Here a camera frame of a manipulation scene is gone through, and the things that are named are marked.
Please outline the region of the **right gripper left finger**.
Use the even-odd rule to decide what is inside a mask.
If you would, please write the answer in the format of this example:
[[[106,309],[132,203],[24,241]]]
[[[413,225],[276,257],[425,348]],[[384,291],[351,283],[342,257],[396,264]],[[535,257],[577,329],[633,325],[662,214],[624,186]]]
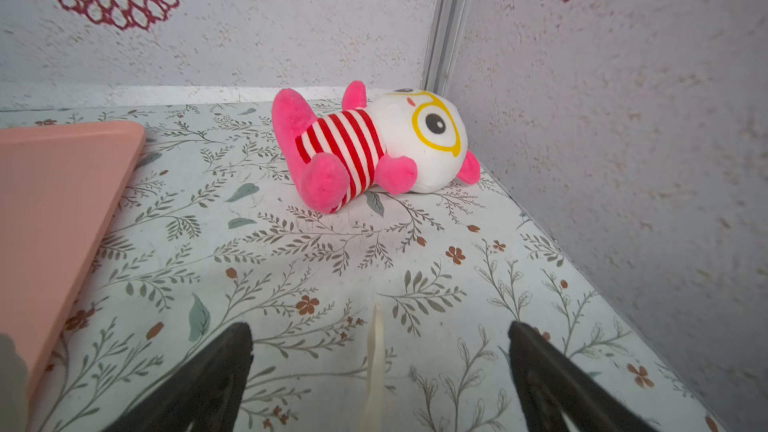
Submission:
[[[1,335],[1,432],[25,432],[29,417],[26,397],[28,369],[13,339]]]

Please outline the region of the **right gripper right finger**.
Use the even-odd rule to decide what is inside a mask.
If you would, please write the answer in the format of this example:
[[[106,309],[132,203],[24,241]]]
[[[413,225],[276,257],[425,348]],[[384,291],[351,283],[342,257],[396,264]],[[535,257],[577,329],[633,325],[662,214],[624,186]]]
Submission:
[[[360,420],[360,432],[379,432],[383,417],[385,388],[384,320],[378,303],[367,336],[366,401]]]

